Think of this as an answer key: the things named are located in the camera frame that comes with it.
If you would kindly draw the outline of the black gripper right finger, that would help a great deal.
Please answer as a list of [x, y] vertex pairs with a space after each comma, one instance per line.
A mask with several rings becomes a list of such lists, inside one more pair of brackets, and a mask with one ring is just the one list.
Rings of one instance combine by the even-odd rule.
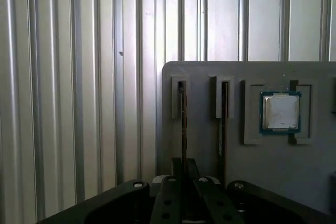
[[223, 189], [199, 174], [193, 158], [187, 159], [186, 167], [212, 223], [335, 223], [334, 216], [243, 180]]

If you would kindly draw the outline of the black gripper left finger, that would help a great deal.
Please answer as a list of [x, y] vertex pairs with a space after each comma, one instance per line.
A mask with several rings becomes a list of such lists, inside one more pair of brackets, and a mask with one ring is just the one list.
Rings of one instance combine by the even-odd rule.
[[42, 223], [181, 223], [182, 162], [160, 183], [130, 180], [42, 220]]

